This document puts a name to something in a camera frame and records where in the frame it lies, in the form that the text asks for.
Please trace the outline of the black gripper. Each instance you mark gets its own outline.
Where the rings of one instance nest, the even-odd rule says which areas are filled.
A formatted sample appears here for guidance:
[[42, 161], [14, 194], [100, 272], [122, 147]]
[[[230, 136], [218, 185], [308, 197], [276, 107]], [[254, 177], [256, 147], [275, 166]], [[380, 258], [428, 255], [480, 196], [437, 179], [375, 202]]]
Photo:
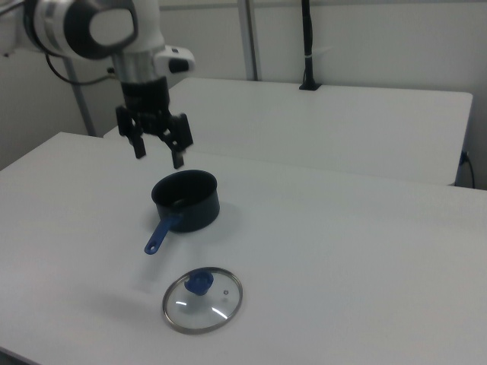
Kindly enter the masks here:
[[186, 114], [171, 115], [167, 77], [142, 84], [121, 83], [124, 104], [116, 108], [119, 134], [127, 137], [135, 157], [146, 155], [142, 133], [157, 135], [171, 150], [173, 168], [184, 165], [183, 155], [193, 145]]

